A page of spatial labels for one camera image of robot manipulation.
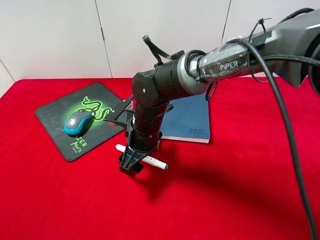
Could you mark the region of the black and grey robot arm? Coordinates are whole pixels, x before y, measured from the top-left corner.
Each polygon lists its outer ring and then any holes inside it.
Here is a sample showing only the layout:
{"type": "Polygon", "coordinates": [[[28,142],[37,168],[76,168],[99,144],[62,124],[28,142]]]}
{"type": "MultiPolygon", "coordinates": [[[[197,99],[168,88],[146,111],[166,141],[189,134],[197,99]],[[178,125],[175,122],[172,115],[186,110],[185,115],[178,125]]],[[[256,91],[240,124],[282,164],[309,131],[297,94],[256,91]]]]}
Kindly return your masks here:
{"type": "Polygon", "coordinates": [[[280,76],[299,87],[308,78],[320,91],[320,12],[302,8],[259,33],[234,38],[210,51],[180,51],[159,61],[151,70],[138,72],[131,88],[134,110],[124,122],[127,145],[119,158],[120,168],[140,172],[141,160],[152,153],[161,138],[160,127],[170,101],[205,94],[209,100],[219,81],[265,73],[278,101],[289,145],[297,154],[289,117],[275,83],[280,76]]]}

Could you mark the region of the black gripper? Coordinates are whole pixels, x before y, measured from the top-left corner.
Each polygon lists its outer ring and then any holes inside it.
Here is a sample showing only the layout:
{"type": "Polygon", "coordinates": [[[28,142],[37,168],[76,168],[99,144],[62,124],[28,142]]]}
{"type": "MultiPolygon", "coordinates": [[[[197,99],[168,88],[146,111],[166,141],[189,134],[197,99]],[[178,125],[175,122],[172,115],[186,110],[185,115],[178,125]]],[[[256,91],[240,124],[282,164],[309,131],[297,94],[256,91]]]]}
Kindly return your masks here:
{"type": "MultiPolygon", "coordinates": [[[[127,146],[139,153],[153,152],[160,140],[160,128],[168,102],[163,101],[150,108],[137,103],[131,120],[132,130],[127,137],[127,146]]],[[[135,151],[127,149],[120,156],[120,170],[125,173],[139,174],[144,165],[137,161],[135,151]]]]}

